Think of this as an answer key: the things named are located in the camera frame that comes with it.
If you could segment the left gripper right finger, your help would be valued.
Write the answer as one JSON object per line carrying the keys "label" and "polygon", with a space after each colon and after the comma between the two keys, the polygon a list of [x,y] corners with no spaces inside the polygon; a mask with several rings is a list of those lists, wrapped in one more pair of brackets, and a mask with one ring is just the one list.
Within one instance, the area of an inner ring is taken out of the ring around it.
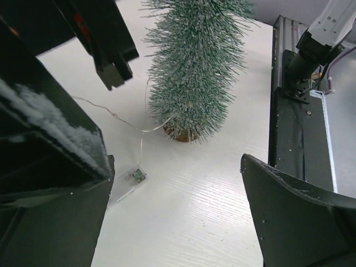
{"label": "left gripper right finger", "polygon": [[355,266],[355,199],[244,154],[243,183],[265,267]]}

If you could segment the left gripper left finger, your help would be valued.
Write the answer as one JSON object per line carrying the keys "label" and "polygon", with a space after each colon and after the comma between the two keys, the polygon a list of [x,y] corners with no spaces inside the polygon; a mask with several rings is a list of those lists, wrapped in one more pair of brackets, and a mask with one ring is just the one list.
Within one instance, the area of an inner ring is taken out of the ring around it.
{"label": "left gripper left finger", "polygon": [[1,22],[1,265],[90,266],[114,175],[101,130]]}

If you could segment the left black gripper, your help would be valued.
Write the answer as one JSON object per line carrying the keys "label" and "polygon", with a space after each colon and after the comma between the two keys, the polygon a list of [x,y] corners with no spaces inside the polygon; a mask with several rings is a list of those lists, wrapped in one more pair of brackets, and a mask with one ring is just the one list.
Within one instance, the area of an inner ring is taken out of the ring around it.
{"label": "left black gripper", "polygon": [[35,56],[77,38],[108,90],[133,77],[139,53],[116,1],[1,1],[1,22]]}

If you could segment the small frosted christmas tree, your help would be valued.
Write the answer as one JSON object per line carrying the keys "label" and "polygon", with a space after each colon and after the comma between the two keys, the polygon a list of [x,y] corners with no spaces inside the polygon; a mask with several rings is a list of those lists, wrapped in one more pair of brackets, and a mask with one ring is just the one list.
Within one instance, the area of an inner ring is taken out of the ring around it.
{"label": "small frosted christmas tree", "polygon": [[244,71],[250,1],[144,1],[156,18],[145,37],[154,53],[149,107],[172,139],[205,141],[219,132]]}

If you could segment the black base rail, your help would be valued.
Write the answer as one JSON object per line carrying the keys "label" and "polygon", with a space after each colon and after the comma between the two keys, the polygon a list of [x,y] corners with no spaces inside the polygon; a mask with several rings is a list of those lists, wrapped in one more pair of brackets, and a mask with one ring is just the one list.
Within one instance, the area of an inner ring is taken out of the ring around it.
{"label": "black base rail", "polygon": [[307,28],[279,16],[273,25],[269,165],[322,189],[337,192],[325,96],[308,91],[300,102],[287,97],[283,70],[297,53],[296,44]]}

